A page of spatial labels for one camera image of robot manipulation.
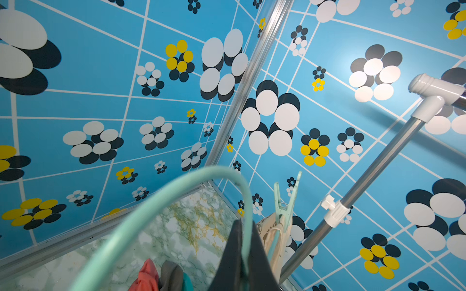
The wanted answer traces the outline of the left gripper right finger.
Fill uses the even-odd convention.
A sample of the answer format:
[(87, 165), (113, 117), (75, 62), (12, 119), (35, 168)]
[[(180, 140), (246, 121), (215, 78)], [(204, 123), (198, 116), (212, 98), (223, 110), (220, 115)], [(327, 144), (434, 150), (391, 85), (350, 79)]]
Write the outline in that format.
[(258, 230), (254, 223), (247, 224), (249, 251), (247, 252), (247, 290), (279, 291), (280, 287), (273, 275)]

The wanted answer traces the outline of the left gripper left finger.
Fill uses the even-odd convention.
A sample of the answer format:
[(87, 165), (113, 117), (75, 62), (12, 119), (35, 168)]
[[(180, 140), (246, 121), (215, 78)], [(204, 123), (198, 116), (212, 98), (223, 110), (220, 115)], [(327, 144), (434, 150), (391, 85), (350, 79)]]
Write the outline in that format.
[(241, 287), (242, 223), (235, 220), (209, 291), (239, 291)]

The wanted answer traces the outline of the beige compass print t-shirt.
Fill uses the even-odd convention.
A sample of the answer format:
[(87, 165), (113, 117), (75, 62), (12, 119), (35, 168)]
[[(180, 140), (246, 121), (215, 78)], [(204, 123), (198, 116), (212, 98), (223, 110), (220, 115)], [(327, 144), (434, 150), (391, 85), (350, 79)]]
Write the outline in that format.
[(285, 227), (285, 218), (279, 218), (276, 213), (263, 218), (256, 226), (272, 273), (279, 282), (291, 226)]

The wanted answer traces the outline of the mint green clothespin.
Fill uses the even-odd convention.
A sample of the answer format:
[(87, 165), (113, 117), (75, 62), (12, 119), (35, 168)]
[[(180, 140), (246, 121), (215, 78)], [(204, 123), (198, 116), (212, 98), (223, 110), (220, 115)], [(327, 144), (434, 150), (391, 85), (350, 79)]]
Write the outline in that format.
[(282, 224), (284, 230), (287, 230), (292, 222), (292, 213), (297, 198), (301, 176), (302, 171), (297, 174), (296, 184), (293, 187), (288, 203), (283, 202), (280, 197), (279, 183), (274, 183), (275, 221), (277, 224)]

